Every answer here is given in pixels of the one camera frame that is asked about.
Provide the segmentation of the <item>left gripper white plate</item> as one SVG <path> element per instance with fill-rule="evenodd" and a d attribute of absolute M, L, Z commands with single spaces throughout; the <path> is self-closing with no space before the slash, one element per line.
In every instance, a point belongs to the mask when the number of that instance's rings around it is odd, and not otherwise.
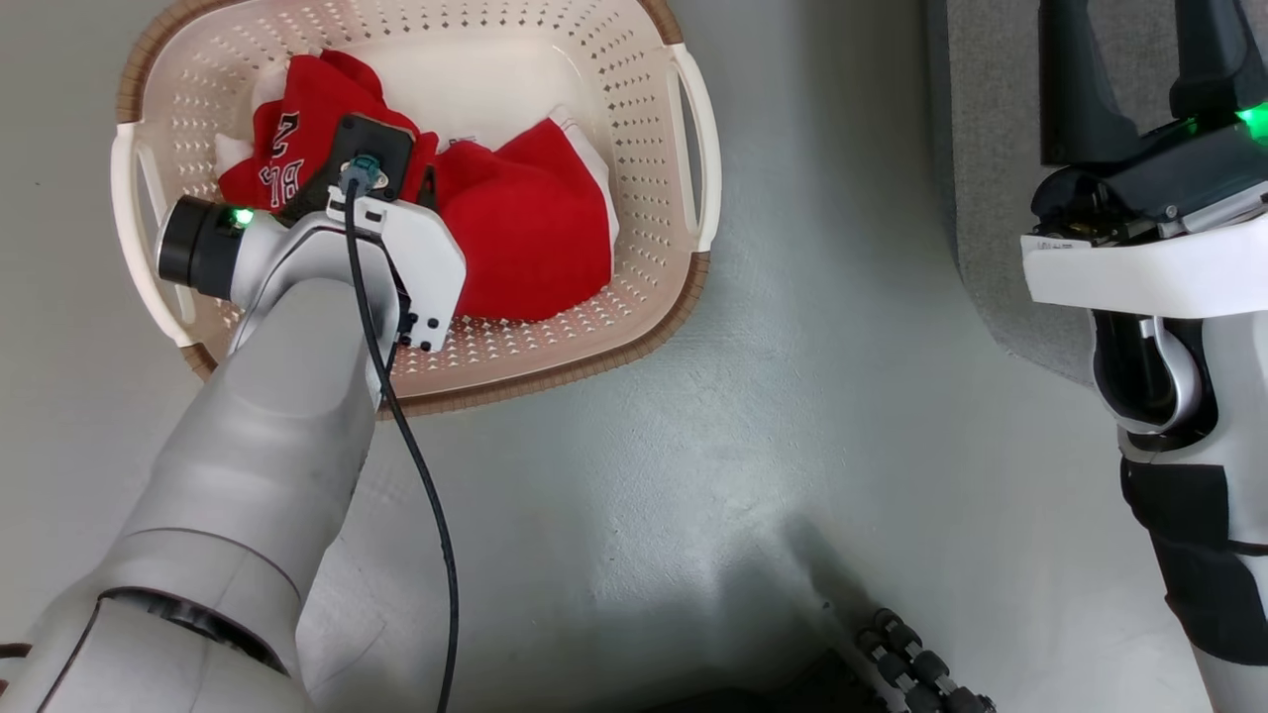
<path fill-rule="evenodd" d="M 326 212 L 344 219 L 354 209 L 354 230 L 377 239 L 399 291 L 408 306 L 399 310 L 407 320 L 410 339 L 418 351 L 437 353 L 448 343 L 450 322 L 467 283 L 467 258 L 437 211 L 435 162 L 426 162 L 418 189 L 418 204 L 372 197 L 349 199 L 331 195 Z"/>

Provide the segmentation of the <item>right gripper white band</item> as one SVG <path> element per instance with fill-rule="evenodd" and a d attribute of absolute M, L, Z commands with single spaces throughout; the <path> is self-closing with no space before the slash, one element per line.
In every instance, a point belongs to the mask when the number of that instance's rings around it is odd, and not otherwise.
<path fill-rule="evenodd" d="M 1173 5 L 1169 108 L 1187 121 L 1134 157 L 1141 140 L 1115 101 L 1090 0 L 1040 0 L 1040 159 L 1073 166 L 1041 181 L 1019 239 L 1033 302 L 1164 318 L 1268 311 L 1268 117 L 1188 119 L 1268 101 L 1268 67 L 1241 0 Z"/>

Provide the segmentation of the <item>red garment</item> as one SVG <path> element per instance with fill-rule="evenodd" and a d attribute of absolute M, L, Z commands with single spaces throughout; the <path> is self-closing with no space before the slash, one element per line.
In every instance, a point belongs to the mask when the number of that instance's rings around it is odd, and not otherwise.
<path fill-rule="evenodd" d="M 548 320 L 611 280 L 619 219 L 607 165 L 571 109 L 554 107 L 498 148 L 468 137 L 443 141 L 385 104 L 374 69 L 332 49 L 295 55 L 264 75 L 249 140 L 216 136 L 222 197 L 280 214 L 317 178 L 337 122 L 350 113 L 415 136 L 403 200 L 418 204 L 424 167 L 435 162 L 436 212 L 467 258 L 459 315 Z"/>

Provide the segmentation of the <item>grey fabric sofa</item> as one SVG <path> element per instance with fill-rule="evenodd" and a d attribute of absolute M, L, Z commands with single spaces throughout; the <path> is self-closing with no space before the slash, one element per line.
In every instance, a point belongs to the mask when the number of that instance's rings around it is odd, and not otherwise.
<path fill-rule="evenodd" d="M 1031 299 L 1019 236 L 1033 227 L 1040 161 L 1040 0 L 924 0 L 935 173 L 962 284 L 995 343 L 1090 384 L 1082 310 Z M 1172 118 L 1178 75 L 1174 0 L 1090 0 L 1110 86 L 1141 129 Z"/>

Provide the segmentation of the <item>cream perforated laundry basket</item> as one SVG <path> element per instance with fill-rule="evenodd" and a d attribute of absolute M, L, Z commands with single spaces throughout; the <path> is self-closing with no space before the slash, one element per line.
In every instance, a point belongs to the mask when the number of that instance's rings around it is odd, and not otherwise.
<path fill-rule="evenodd" d="M 716 121 L 670 0 L 178 0 L 131 49 L 117 93 L 110 193 L 131 277 L 158 329 L 208 379 L 235 307 L 166 289 L 145 200 L 216 199 L 217 134 L 251 126 L 251 91 L 295 55 L 372 66 L 385 103 L 441 140 L 502 145 L 566 107 L 610 170 L 614 278 L 552 320 L 462 318 L 443 351 L 399 351 L 411 416 L 545 391 L 647 356 L 702 292 L 723 207 Z"/>

